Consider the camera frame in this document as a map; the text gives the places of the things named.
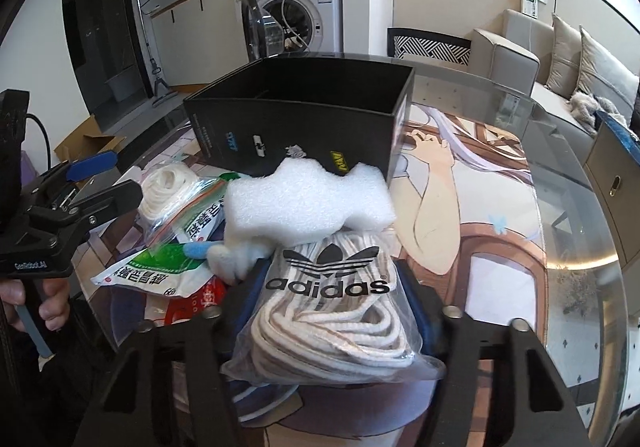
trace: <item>beige sofa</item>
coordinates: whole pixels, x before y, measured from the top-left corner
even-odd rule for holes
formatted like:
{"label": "beige sofa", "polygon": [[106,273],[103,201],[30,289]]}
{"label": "beige sofa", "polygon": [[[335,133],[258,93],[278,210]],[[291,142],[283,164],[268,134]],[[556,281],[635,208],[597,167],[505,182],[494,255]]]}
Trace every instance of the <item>beige sofa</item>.
{"label": "beige sofa", "polygon": [[[571,116],[568,101],[544,84],[551,68],[553,27],[513,10],[505,10],[502,34],[476,29],[471,39],[468,72],[529,95],[542,109],[533,117],[554,124],[565,137],[580,163],[586,161],[593,138]],[[616,104],[631,117],[632,107]]]}

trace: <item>sofa armrest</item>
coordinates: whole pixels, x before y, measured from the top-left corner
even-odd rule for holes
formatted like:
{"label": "sofa armrest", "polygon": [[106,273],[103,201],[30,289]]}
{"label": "sofa armrest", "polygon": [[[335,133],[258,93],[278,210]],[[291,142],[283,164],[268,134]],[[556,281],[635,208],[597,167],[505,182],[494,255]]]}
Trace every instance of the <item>sofa armrest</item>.
{"label": "sofa armrest", "polygon": [[540,60],[530,51],[495,33],[474,30],[469,73],[530,95],[539,68]]}

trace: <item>red packet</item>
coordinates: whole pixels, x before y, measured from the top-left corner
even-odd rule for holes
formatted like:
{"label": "red packet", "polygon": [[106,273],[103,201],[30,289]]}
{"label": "red packet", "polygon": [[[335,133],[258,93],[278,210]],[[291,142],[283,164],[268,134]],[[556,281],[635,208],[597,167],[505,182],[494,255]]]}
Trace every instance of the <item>red packet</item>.
{"label": "red packet", "polygon": [[226,287],[220,279],[212,277],[205,286],[186,299],[175,298],[169,301],[164,316],[164,325],[191,319],[207,306],[220,304],[226,293]]}

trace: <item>yellow sticker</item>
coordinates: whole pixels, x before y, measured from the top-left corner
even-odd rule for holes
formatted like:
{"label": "yellow sticker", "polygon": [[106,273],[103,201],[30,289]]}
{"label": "yellow sticker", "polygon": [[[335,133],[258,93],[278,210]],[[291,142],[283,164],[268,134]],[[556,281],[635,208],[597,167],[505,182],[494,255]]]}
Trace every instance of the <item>yellow sticker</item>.
{"label": "yellow sticker", "polygon": [[335,166],[340,172],[349,172],[347,162],[344,160],[344,154],[337,151],[331,151],[331,158],[334,159]]}

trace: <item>dark doorway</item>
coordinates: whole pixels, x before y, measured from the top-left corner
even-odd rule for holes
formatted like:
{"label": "dark doorway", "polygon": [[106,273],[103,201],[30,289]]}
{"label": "dark doorway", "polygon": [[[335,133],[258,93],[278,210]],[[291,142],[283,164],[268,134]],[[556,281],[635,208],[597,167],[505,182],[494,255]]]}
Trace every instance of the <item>dark doorway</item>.
{"label": "dark doorway", "polygon": [[62,4],[80,91],[89,112],[107,131],[147,99],[125,0],[62,0]]}

